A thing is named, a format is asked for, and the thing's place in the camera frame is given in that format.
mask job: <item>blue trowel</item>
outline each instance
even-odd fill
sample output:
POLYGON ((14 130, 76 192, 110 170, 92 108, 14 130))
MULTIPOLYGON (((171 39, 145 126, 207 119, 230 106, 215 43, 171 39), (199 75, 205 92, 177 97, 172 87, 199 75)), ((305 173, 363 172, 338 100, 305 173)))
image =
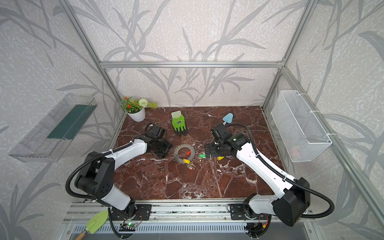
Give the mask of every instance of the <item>blue trowel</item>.
POLYGON ((233 119, 233 114, 228 113, 227 115, 225 115, 225 117, 223 117, 223 121, 224 121, 223 124, 225 125, 226 123, 231 123, 232 119, 233 119))

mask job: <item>wooden handle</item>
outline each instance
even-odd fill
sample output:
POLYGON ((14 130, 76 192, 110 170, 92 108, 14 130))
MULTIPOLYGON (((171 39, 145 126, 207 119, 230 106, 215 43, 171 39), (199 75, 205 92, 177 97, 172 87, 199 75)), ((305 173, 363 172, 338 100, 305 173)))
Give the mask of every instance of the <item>wooden handle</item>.
POLYGON ((85 237, 86 233, 87 233, 87 231, 83 231, 82 233, 80 233, 80 235, 77 236, 77 238, 75 240, 82 240, 85 237))

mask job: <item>wall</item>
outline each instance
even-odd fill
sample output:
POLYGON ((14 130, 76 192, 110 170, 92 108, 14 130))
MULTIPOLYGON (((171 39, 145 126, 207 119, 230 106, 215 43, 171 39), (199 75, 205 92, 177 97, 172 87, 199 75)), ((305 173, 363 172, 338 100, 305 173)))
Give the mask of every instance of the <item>wall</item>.
MULTIPOLYGON (((384 1, 319 1, 288 68, 337 132, 378 192, 383 191, 384 1)), ((270 115, 267 118, 291 173, 329 196, 335 212, 318 220, 325 239, 384 239, 384 230, 331 149, 312 162, 292 163, 270 115)), ((311 199, 314 212, 326 203, 311 199)))
POLYGON ((0 3, 0 239, 53 239, 73 202, 68 175, 102 151, 122 111, 56 1, 0 3), (23 163, 9 151, 67 94, 98 103, 56 163, 23 163))
MULTIPOLYGON (((278 61, 306 0, 70 0, 103 61, 278 61)), ((241 106, 275 69, 111 69, 123 96, 160 106, 241 106)))

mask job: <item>trowel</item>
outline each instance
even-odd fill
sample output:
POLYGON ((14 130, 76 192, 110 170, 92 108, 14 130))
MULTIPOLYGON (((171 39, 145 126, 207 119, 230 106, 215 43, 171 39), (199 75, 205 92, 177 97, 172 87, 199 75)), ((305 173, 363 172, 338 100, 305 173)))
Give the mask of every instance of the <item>trowel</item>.
POLYGON ((87 232, 94 234, 105 223, 107 218, 107 211, 99 212, 96 214, 87 222, 85 230, 75 240, 82 240, 87 232))
POLYGON ((233 119, 233 114, 228 113, 227 115, 225 115, 225 117, 223 117, 223 121, 224 121, 223 124, 225 125, 226 123, 231 123, 232 119, 233 119))

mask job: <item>gray floor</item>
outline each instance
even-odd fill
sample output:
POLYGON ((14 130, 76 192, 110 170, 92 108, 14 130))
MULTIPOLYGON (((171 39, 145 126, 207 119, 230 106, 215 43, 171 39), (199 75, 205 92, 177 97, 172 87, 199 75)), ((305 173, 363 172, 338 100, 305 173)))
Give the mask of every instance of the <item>gray floor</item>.
MULTIPOLYGON (((78 234, 73 234, 70 240, 74 240, 78 234)), ((111 234, 93 234, 84 237, 84 240, 117 240, 119 239, 113 233, 111 234)), ((249 240, 245 233, 154 233, 154 234, 134 234, 129 240, 249 240)), ((268 231, 259 238, 260 240, 309 240, 305 231, 304 223, 298 222, 293 227, 288 227, 281 222, 271 223, 268 231)))

